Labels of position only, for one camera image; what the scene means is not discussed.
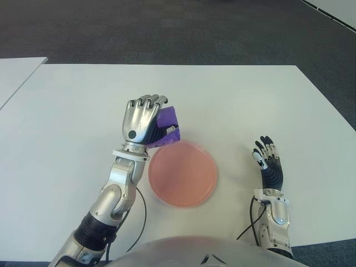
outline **white table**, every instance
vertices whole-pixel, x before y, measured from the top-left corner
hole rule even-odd
[[[46,57],[0,59],[0,110]]]
[[[355,131],[297,67],[42,65],[0,112],[0,260],[53,258],[106,182],[127,100],[147,93],[169,98],[182,138],[211,153],[219,177],[207,202],[177,209],[155,197],[146,168],[139,244],[236,237],[261,186],[251,151],[262,134],[281,155],[292,246],[356,237]],[[111,258],[133,243],[143,219],[137,196]],[[252,234],[243,240],[253,243]]]

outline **gray carpet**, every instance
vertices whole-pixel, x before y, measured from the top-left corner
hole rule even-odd
[[[356,34],[300,0],[2,0],[0,57],[297,65],[356,127]]]

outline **plastic dish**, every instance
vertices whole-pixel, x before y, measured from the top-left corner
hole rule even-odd
[[[215,188],[216,177],[212,157],[186,141],[161,147],[149,166],[149,181],[157,197],[178,207],[204,202]]]

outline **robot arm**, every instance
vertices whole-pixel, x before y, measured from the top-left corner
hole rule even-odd
[[[262,189],[255,189],[254,196],[261,205],[262,214],[259,226],[259,240],[262,248],[293,259],[289,244],[288,227],[290,218],[287,207],[289,200],[281,193],[283,172],[277,148],[268,136],[261,137],[264,146],[256,141],[261,153],[254,149],[253,157],[259,164],[262,174]]]
[[[161,146],[180,138],[175,114],[171,125],[167,120],[163,126],[159,123],[159,112],[167,102],[165,96],[145,95],[127,103],[122,126],[125,143],[113,152],[116,159],[108,181],[49,267],[96,265],[107,244],[115,240],[123,214],[135,201],[136,185],[149,160],[147,147],[152,143],[153,146]]]

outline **wire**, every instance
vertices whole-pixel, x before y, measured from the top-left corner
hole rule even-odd
[[[147,206],[146,206],[145,198],[144,198],[144,196],[142,195],[140,189],[138,189],[138,188],[136,187],[136,190],[139,192],[139,194],[141,195],[142,200],[143,200],[143,202],[144,202],[144,206],[145,206],[145,220],[144,220],[144,225],[143,225],[143,227],[142,227],[142,230],[141,230],[141,232],[140,232],[140,235],[138,236],[138,238],[136,239],[136,241],[132,244],[132,246],[127,250],[127,252],[129,252],[129,251],[136,245],[136,243],[139,241],[139,239],[140,239],[142,233],[144,232],[145,225],[146,225],[146,220],[147,220]],[[122,224],[125,222],[125,220],[126,220],[126,218],[127,218],[127,216],[128,216],[129,213],[130,213],[130,210],[128,210],[128,211],[126,212],[126,214],[125,214],[125,216],[123,217],[122,221],[121,221],[120,224],[118,225],[116,232],[119,231],[120,227],[121,227]],[[106,258],[106,260],[105,260],[105,263],[106,263],[106,264],[109,263],[110,247],[111,247],[111,243],[108,243],[108,244],[107,244],[107,249],[106,249],[106,257],[105,257],[105,258]]]
[[[145,225],[146,225],[146,219],[147,219],[147,206],[146,206],[146,201],[145,201],[145,198],[144,196],[142,195],[141,191],[136,187],[137,191],[140,193],[141,197],[142,197],[142,200],[144,202],[144,206],[145,206],[145,220],[144,220],[144,225],[142,226],[142,230],[141,230],[141,233],[140,235],[138,236],[138,238],[136,239],[136,241],[132,244],[132,246],[127,250],[127,252],[129,252],[135,245],[136,243],[138,242],[138,240],[140,239],[142,233],[144,232],[144,229],[145,229]]]
[[[109,253],[110,253],[111,243],[107,244],[105,263],[109,264]]]
[[[260,214],[260,216],[254,221],[253,224],[255,224],[256,222],[258,222],[258,220],[261,219],[263,213],[266,211],[266,204],[264,204],[264,202],[262,202],[262,204],[264,205],[263,211],[262,211],[262,213]],[[249,227],[247,227],[247,228],[238,236],[238,238],[236,238],[236,240],[239,240],[240,237],[242,237],[242,236],[244,235],[244,233],[246,233],[251,227],[252,227],[252,224],[250,224]]]
[[[122,221],[119,223],[119,225],[116,228],[116,232],[119,231],[121,228],[121,225],[126,221],[126,218],[128,217],[128,214],[130,213],[130,210],[127,210],[126,214],[123,216]],[[109,264],[109,253],[110,253],[110,247],[111,247],[111,242],[107,243],[107,249],[106,249],[106,257],[105,257],[105,263]]]
[[[252,206],[253,206],[253,204],[254,204],[254,201],[255,201],[255,196],[252,197],[252,199],[251,199],[251,204],[250,204],[250,222],[251,222],[252,231],[254,232],[254,237],[255,237],[256,245],[259,246],[260,244],[258,243],[258,239],[257,239],[257,235],[256,235],[256,230],[255,230],[254,222],[253,222],[253,220],[252,220]]]

